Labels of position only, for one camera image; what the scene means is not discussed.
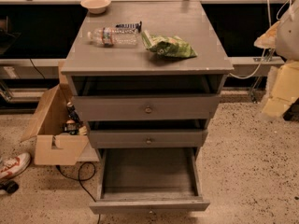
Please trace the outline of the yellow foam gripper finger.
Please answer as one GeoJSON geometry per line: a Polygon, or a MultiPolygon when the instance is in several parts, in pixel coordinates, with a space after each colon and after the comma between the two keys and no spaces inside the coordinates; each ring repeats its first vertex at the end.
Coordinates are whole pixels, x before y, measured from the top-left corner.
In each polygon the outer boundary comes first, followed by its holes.
{"type": "Polygon", "coordinates": [[[287,61],[280,68],[271,67],[266,94],[261,102],[264,119],[281,118],[299,99],[299,62],[287,61]]]}

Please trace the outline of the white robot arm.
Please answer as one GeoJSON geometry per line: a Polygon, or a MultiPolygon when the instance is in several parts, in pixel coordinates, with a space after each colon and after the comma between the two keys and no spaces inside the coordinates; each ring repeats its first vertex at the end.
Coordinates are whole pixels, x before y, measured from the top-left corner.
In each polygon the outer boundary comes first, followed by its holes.
{"type": "Polygon", "coordinates": [[[276,53],[286,62],[279,69],[272,68],[269,73],[262,113],[271,119],[282,117],[299,99],[299,0],[279,21],[276,53]]]}

